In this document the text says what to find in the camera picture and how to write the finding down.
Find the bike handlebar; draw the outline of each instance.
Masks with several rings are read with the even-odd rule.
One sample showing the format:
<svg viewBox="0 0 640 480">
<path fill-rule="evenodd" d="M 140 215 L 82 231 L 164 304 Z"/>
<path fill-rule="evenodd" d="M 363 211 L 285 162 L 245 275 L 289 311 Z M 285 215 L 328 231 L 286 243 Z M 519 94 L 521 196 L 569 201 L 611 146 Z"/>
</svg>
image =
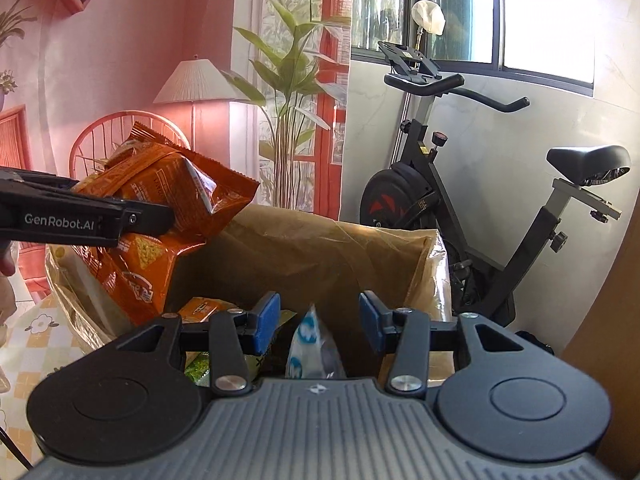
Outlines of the bike handlebar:
<svg viewBox="0 0 640 480">
<path fill-rule="evenodd" d="M 385 83 L 408 94 L 427 97 L 450 92 L 454 88 L 462 86 L 465 83 L 465 78 L 460 74 L 454 74 L 444 79 L 437 79 L 433 83 L 420 84 L 416 83 L 411 76 L 390 73 L 385 74 Z"/>
<path fill-rule="evenodd" d="M 491 99 L 490 97 L 487 97 L 486 95 L 479 94 L 478 92 L 474 92 L 473 90 L 468 90 L 466 88 L 455 88 L 453 90 L 450 90 L 450 92 L 452 94 L 457 94 L 462 97 L 473 99 L 473 101 L 478 101 L 479 103 L 482 103 L 489 108 L 493 108 L 494 110 L 498 110 L 499 112 L 503 112 L 506 114 L 522 110 L 530 104 L 529 99 L 526 97 L 522 97 L 517 101 L 514 101 L 513 103 L 503 104 L 494 99 Z"/>
</svg>

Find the bike seat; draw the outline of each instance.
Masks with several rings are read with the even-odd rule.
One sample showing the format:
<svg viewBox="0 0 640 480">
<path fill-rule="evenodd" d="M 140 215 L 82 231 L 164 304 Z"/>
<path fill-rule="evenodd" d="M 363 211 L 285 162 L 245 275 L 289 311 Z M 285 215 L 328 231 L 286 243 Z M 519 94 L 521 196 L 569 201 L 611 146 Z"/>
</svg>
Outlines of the bike seat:
<svg viewBox="0 0 640 480">
<path fill-rule="evenodd" d="M 623 146 L 551 148 L 546 160 L 577 186 L 605 184 L 629 171 L 631 159 Z"/>
</svg>

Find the white marble wall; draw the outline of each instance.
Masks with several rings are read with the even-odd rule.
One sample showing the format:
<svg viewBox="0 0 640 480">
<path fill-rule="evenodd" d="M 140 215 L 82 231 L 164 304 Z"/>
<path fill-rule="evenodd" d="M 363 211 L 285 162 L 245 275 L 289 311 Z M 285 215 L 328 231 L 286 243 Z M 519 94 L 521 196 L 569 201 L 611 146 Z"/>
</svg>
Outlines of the white marble wall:
<svg viewBox="0 0 640 480">
<path fill-rule="evenodd" d="M 465 76 L 467 88 L 502 101 L 526 95 L 531 106 L 499 114 L 462 97 L 440 99 L 430 131 L 449 142 L 436 162 L 470 243 L 505 264 L 559 176 L 545 160 L 554 146 L 621 144 L 637 165 L 594 188 L 623 210 L 608 224 L 572 202 L 561 229 L 569 240 L 546 249 L 516 290 L 513 327 L 560 351 L 593 303 L 616 256 L 640 187 L 640 0 L 598 0 L 594 16 L 594 98 L 533 84 Z M 357 221 L 362 189 L 385 166 L 401 95 L 386 88 L 386 67 L 353 62 L 344 146 L 340 218 Z M 616 306 L 611 305 L 611 315 Z"/>
</svg>

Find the lamp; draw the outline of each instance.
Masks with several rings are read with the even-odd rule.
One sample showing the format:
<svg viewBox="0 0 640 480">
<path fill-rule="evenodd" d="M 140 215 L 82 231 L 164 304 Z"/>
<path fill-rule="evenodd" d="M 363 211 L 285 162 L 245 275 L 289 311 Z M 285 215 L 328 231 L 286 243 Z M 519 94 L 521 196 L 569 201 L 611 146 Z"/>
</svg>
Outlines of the lamp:
<svg viewBox="0 0 640 480">
<path fill-rule="evenodd" d="M 191 149 L 195 151 L 196 101 L 245 99 L 209 59 L 194 56 L 191 60 L 180 62 L 158 92 L 154 103 L 191 103 Z"/>
</svg>

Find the flower pattern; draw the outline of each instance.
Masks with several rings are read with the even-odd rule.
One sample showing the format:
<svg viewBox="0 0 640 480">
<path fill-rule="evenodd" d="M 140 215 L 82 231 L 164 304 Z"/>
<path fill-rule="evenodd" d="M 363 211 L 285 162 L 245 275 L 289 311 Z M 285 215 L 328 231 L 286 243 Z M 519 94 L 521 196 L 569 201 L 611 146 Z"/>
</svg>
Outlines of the flower pattern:
<svg viewBox="0 0 640 480">
<path fill-rule="evenodd" d="M 31 321 L 31 324 L 24 329 L 25 332 L 31 332 L 32 334 L 41 334 L 46 332 L 49 327 L 59 326 L 58 323 L 53 321 L 51 316 L 47 314 L 40 314 L 36 319 Z"/>
</svg>

